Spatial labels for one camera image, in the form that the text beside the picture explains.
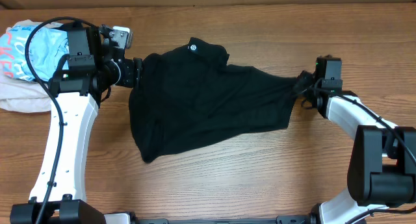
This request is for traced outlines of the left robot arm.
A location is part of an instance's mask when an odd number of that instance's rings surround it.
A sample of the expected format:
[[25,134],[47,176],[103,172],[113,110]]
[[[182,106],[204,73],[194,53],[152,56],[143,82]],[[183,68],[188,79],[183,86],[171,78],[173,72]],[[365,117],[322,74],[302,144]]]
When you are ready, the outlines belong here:
[[113,86],[138,85],[139,58],[127,59],[132,32],[57,18],[23,33],[23,68],[51,100],[51,122],[42,166],[29,200],[14,205],[11,223],[138,222],[134,212],[104,214],[86,201],[85,168],[90,133]]

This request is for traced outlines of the light blue printed shirt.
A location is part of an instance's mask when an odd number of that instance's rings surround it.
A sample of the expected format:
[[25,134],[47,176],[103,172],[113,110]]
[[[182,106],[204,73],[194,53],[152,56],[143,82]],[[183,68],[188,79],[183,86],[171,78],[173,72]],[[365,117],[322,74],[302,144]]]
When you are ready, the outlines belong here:
[[[35,80],[25,59],[27,38],[33,29],[34,26],[17,25],[1,36],[1,70],[7,77]],[[60,58],[68,53],[67,32],[47,27],[36,32],[29,46],[29,60],[43,81],[53,76]]]

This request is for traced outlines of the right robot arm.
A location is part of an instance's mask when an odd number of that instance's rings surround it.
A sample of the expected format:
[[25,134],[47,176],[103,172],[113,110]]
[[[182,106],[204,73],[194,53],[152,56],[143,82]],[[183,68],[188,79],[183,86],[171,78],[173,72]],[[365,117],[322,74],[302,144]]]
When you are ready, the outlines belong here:
[[400,209],[415,202],[415,128],[385,120],[354,92],[344,91],[341,68],[340,58],[317,57],[315,71],[301,73],[297,93],[353,139],[346,188],[308,215],[278,223],[364,223],[375,213],[415,212]]

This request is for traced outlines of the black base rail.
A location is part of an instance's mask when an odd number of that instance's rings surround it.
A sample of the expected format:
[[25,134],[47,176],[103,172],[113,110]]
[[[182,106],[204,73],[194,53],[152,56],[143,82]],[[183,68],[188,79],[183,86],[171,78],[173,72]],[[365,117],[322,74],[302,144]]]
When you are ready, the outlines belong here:
[[316,214],[277,216],[276,218],[248,219],[192,219],[168,220],[166,218],[140,219],[134,212],[105,214],[106,224],[319,224]]

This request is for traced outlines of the black polo shirt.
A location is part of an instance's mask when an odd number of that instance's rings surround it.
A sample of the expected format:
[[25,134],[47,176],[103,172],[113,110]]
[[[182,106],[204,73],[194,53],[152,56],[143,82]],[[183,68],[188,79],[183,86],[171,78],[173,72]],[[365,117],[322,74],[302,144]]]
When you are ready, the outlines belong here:
[[278,77],[228,58],[224,47],[191,38],[144,59],[129,97],[131,132],[143,161],[288,127],[310,74]]

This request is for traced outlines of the beige folded garment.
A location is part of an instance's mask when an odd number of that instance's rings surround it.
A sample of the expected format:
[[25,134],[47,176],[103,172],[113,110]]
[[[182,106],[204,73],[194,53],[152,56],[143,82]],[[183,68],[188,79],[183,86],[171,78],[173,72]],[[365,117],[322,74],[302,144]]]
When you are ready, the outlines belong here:
[[[39,23],[27,19],[17,22],[14,26],[17,25],[36,27]],[[52,22],[43,27],[59,30],[60,26],[60,23]],[[51,100],[36,80],[23,81],[9,78],[1,70],[1,108],[23,113],[49,112]]]

